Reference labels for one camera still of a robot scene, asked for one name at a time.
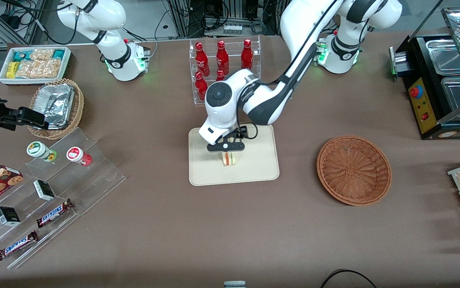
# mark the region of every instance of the round wicker basket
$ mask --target round wicker basket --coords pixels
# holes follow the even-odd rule
[[[383,198],[391,185],[391,168],[372,142],[354,135],[326,142],[317,157],[317,174],[336,199],[365,206]]]
[[[68,119],[69,124],[63,130],[40,130],[28,126],[27,128],[29,129],[29,131],[31,131],[31,133],[34,136],[47,138],[49,140],[57,140],[69,135],[69,133],[71,133],[75,128],[77,128],[77,126],[79,126],[79,122],[82,117],[82,109],[84,108],[84,96],[82,96],[82,91],[80,91],[79,86],[75,84],[75,82],[69,79],[56,80],[54,82],[45,84],[45,86],[54,86],[59,84],[69,84],[75,89],[72,110],[70,112],[70,118]],[[38,91],[34,93],[34,97],[32,98],[31,104],[29,105],[29,108],[31,109],[34,106],[34,101],[36,100],[36,95],[38,95]]]

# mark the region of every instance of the brown table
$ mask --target brown table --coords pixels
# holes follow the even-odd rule
[[[460,199],[446,175],[460,166],[460,140],[420,140],[402,83],[388,79],[387,49],[405,35],[367,35],[344,75],[310,67],[274,123],[278,179],[201,187],[188,180],[187,135],[206,118],[193,105],[188,41],[161,42],[149,73],[131,82],[115,80],[95,46],[71,46],[67,76],[86,98],[80,126],[128,179],[23,266],[0,265],[0,286],[312,288],[338,268],[379,287],[460,286]],[[262,39],[263,79],[273,80],[287,48]],[[27,106],[35,90],[2,84],[0,97]],[[342,204],[315,176],[318,150],[343,134],[371,140],[391,163],[376,205]],[[33,140],[26,128],[0,129],[0,164],[28,162]],[[366,287],[352,275],[327,287],[338,284]]]

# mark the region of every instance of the robotic arm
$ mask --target robotic arm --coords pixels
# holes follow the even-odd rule
[[[148,71],[150,50],[125,42],[116,29],[125,25],[125,9],[114,0],[62,1],[58,9],[61,22],[91,40],[106,58],[109,72],[120,81],[133,80]]]
[[[240,107],[258,125],[277,120],[286,102],[317,56],[323,67],[332,73],[349,71],[369,24],[377,28],[393,25],[402,13],[398,0],[293,0],[281,17],[281,34],[291,63],[279,78],[270,83],[260,81],[248,69],[237,71],[225,80],[215,82],[207,90],[205,107],[208,117],[199,130],[209,143],[210,152],[241,151],[249,138],[239,126]],[[331,18],[339,14],[341,26],[336,36],[326,43],[317,37]]]
[[[58,8],[60,20],[94,42],[106,58],[106,64],[117,80],[132,80],[148,70],[149,49],[126,43],[115,29],[125,25],[126,14],[114,0],[61,1]],[[10,109],[0,98],[0,127],[15,130],[16,125],[48,128],[43,114],[29,108]]]

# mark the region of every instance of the red button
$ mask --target red button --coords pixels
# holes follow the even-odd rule
[[[420,93],[420,90],[416,87],[413,87],[411,88],[411,90],[409,90],[409,96],[415,98],[416,96],[418,96],[418,94]]]

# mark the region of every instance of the snickers wrapper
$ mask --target snickers wrapper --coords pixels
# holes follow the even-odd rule
[[[24,247],[27,244],[30,244],[31,242],[38,242],[38,234],[36,233],[36,231],[32,231],[26,237],[23,237],[22,239],[11,244],[5,249],[0,250],[0,261],[5,259],[8,255],[15,252],[16,250]]]
[[[71,207],[73,207],[73,204],[71,200],[68,198],[65,202],[61,203],[61,205],[54,208],[54,210],[45,214],[45,216],[41,217],[40,219],[36,220],[36,223],[38,223],[38,228],[41,228],[45,224],[56,219],[59,215],[61,215],[62,213],[70,209]]]

